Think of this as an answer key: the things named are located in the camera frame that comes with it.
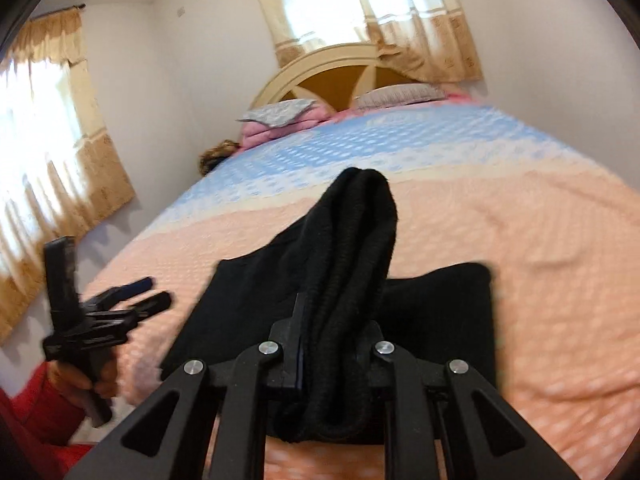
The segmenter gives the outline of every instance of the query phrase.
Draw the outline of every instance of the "pillow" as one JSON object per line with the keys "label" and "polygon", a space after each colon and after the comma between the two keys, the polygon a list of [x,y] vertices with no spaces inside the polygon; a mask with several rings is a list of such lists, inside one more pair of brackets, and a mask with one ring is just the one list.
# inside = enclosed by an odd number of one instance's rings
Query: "pillow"
{"label": "pillow", "polygon": [[311,108],[315,99],[291,99],[273,105],[266,105],[255,110],[249,110],[238,119],[240,122],[255,121],[270,128],[281,128],[296,121],[300,114]]}
{"label": "pillow", "polygon": [[[328,110],[325,104],[314,103],[311,108],[309,108],[305,112],[302,112],[293,123],[287,124],[287,126],[290,126],[291,124],[303,123],[304,121],[323,122],[331,118],[332,115],[333,111]],[[242,124],[241,133],[243,137],[251,137],[257,134],[261,134],[262,132],[266,132],[270,129],[270,126],[266,126],[262,123],[257,123],[256,121],[245,121]]]}
{"label": "pillow", "polygon": [[288,136],[290,134],[303,132],[304,130],[308,130],[309,128],[313,128],[314,126],[318,126],[318,124],[320,124],[321,122],[322,121],[318,120],[302,121],[300,123],[288,124],[287,126],[283,126],[281,128],[273,128],[271,130],[265,130],[250,137],[245,137],[242,139],[241,143],[242,151],[250,150],[251,148],[260,146],[265,142],[269,142],[270,140],[275,140],[281,137]]}
{"label": "pillow", "polygon": [[446,97],[446,93],[436,85],[429,83],[408,83],[385,86],[384,88],[367,92],[354,101],[352,108],[356,110],[389,108],[391,106],[437,101],[439,99],[446,99]]}

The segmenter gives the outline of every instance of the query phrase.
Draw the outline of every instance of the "curtain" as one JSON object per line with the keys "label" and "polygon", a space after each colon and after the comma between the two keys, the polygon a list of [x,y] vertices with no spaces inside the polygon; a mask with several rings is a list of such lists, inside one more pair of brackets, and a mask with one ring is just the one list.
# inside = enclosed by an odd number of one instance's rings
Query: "curtain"
{"label": "curtain", "polygon": [[77,9],[28,22],[0,63],[0,342],[42,290],[43,245],[134,197],[87,72]]}
{"label": "curtain", "polygon": [[259,0],[281,66],[317,48],[370,41],[382,61],[426,82],[482,78],[458,0]]}

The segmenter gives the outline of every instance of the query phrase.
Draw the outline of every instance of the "curtain rod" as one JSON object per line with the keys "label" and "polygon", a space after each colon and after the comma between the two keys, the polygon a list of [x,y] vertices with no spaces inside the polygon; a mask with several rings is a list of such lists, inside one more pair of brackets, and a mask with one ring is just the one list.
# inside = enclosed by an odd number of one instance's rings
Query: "curtain rod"
{"label": "curtain rod", "polygon": [[64,9],[56,9],[56,10],[50,10],[49,12],[43,12],[42,14],[38,14],[37,16],[33,16],[32,18],[29,18],[29,19],[37,20],[38,18],[44,18],[45,16],[49,16],[50,14],[55,14],[56,12],[63,12],[64,10],[69,10],[69,9],[83,10],[85,7],[86,7],[86,4],[72,5],[70,7],[65,7]]}

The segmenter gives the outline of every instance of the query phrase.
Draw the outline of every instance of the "pink bedspread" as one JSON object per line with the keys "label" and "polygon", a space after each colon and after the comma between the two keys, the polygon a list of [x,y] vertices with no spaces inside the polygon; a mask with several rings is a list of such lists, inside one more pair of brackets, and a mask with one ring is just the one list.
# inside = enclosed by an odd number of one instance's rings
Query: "pink bedspread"
{"label": "pink bedspread", "polygon": [[[504,397],[583,480],[602,480],[640,427],[640,197],[579,156],[386,176],[399,213],[390,275],[487,262],[495,273]],[[158,363],[215,262],[268,243],[327,185],[155,226],[101,272],[87,295],[153,275],[158,288],[176,297],[170,312],[135,330],[121,348],[122,391],[130,402],[158,385]],[[265,474],[382,479],[383,451],[268,439]]]}

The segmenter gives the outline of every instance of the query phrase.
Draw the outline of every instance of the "red jacket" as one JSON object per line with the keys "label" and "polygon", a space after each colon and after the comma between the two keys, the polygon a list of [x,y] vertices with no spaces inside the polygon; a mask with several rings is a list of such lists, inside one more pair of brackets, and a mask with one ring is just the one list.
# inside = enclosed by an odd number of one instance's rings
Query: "red jacket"
{"label": "red jacket", "polygon": [[68,444],[84,419],[84,411],[49,383],[46,364],[37,368],[14,399],[0,390],[0,418],[42,480],[61,480],[92,447]]}

